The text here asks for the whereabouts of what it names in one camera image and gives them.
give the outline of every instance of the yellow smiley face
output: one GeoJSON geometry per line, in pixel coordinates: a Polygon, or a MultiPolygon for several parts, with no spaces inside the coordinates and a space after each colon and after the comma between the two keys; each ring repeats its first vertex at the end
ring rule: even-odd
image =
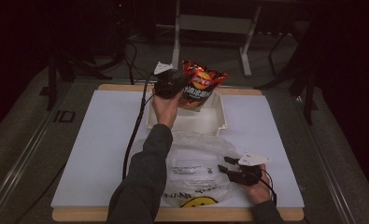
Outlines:
{"type": "Polygon", "coordinates": [[[193,198],[186,203],[182,204],[180,207],[197,207],[197,206],[203,206],[203,205],[210,205],[218,203],[215,199],[210,197],[198,197],[193,198]]]}

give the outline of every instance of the hand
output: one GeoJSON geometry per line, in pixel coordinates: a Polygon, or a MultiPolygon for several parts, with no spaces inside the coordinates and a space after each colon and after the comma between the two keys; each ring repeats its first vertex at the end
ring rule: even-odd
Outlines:
{"type": "MultiPolygon", "coordinates": [[[[265,164],[261,164],[261,169],[265,170],[265,164]]],[[[262,180],[269,184],[269,178],[266,176],[266,173],[263,171],[262,180]]],[[[241,185],[242,188],[246,191],[250,200],[253,203],[263,203],[271,200],[271,192],[268,187],[264,185],[263,182],[259,181],[257,184],[252,186],[241,185]]]]}
{"type": "Polygon", "coordinates": [[[177,116],[178,100],[180,99],[182,93],[183,91],[179,92],[171,99],[165,99],[154,94],[152,107],[154,108],[159,124],[164,124],[172,129],[177,116]]]}

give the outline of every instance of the white box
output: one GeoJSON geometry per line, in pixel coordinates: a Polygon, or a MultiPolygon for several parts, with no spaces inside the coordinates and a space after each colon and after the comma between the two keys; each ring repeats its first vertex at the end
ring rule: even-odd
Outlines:
{"type": "MultiPolygon", "coordinates": [[[[151,129],[157,123],[155,111],[149,104],[149,114],[147,118],[147,128],[151,129]]],[[[200,112],[194,112],[179,108],[177,118],[172,131],[188,131],[196,133],[206,133],[218,136],[221,129],[227,129],[224,107],[220,93],[213,91],[200,112]]]]}

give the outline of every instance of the person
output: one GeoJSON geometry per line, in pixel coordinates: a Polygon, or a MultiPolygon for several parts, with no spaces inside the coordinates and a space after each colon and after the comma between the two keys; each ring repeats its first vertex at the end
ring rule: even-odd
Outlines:
{"type": "MultiPolygon", "coordinates": [[[[165,159],[173,143],[171,129],[176,120],[181,95],[182,91],[172,99],[153,96],[152,106],[157,124],[151,129],[143,145],[143,151],[132,157],[128,175],[111,196],[106,223],[154,222],[166,184],[165,159]]],[[[249,198],[256,203],[252,212],[257,223],[283,223],[266,186],[259,183],[243,188],[249,198]]]]}

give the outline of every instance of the red chip bag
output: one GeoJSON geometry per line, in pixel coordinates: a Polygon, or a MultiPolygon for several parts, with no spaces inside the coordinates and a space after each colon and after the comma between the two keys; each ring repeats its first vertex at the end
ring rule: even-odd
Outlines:
{"type": "Polygon", "coordinates": [[[199,112],[213,90],[228,77],[228,74],[208,69],[193,61],[182,60],[182,62],[183,76],[191,76],[191,79],[184,88],[178,106],[199,112]]]}

